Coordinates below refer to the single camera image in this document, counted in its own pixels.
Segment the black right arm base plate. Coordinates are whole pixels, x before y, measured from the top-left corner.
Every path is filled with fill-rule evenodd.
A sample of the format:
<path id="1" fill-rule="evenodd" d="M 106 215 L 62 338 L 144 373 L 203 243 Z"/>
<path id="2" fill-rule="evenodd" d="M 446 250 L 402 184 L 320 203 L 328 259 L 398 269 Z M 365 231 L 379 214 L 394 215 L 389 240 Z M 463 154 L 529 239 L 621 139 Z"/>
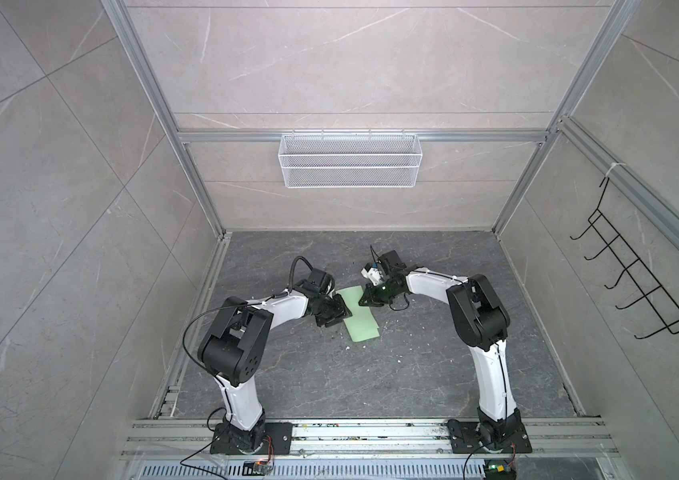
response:
<path id="1" fill-rule="evenodd" d="M 495 453 L 527 454 L 533 453 L 533 446 L 525 426 L 521 425 L 511 433 L 503 433 L 493 428 L 488 421 L 459 421 L 449 419 L 445 423 L 447 436 L 454 454 Z"/>

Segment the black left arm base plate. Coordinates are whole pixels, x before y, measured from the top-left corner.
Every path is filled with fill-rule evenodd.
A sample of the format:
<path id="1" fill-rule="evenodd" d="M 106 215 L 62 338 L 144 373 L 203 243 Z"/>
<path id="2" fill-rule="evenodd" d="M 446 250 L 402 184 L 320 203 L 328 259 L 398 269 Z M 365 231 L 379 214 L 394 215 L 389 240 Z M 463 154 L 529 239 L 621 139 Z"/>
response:
<path id="1" fill-rule="evenodd" d="M 217 424 L 210 454 L 267 454 L 287 455 L 292 442 L 293 424 L 288 422 L 259 422 L 253 430 L 244 431 L 228 422 Z"/>

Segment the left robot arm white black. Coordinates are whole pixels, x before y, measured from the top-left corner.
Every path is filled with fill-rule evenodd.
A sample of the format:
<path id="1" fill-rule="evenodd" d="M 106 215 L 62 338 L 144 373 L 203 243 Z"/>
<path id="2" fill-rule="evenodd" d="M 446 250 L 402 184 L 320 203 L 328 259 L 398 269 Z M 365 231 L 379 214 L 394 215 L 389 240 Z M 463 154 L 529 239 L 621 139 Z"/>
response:
<path id="1" fill-rule="evenodd" d="M 319 269 L 264 299 L 225 299 L 198 346 L 197 359 L 220 389 L 225 431 L 238 449 L 257 450 L 264 440 L 265 413 L 254 374 L 270 330 L 305 317 L 333 326 L 349 315 L 345 300 L 334 291 L 333 277 Z"/>

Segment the light green paper sheet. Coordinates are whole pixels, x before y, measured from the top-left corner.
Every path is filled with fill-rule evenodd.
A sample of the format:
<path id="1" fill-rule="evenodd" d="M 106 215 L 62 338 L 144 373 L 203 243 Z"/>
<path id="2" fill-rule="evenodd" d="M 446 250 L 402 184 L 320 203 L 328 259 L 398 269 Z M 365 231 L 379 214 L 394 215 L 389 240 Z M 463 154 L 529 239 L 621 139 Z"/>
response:
<path id="1" fill-rule="evenodd" d="M 337 291 L 343 298 L 345 305 L 349 308 L 351 315 L 343 319 L 343 323 L 351 336 L 351 341 L 355 343 L 379 338 L 379 324 L 373 317 L 371 308 L 360 306 L 359 300 L 363 296 L 361 286 L 353 286 Z"/>

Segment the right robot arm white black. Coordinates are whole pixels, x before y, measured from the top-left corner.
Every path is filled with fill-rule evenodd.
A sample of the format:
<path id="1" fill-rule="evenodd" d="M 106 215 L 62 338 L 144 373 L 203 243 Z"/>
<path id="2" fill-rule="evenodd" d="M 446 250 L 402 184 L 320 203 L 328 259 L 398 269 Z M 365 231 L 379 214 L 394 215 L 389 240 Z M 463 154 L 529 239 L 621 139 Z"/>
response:
<path id="1" fill-rule="evenodd" d="M 406 266 L 395 250 L 367 263 L 361 275 L 361 306 L 393 305 L 397 296 L 423 295 L 449 306 L 459 339 L 471 350 L 479 382 L 477 436 L 487 450 L 499 451 L 521 433 L 523 420 L 507 372 L 509 314 L 483 274 L 449 275 Z"/>

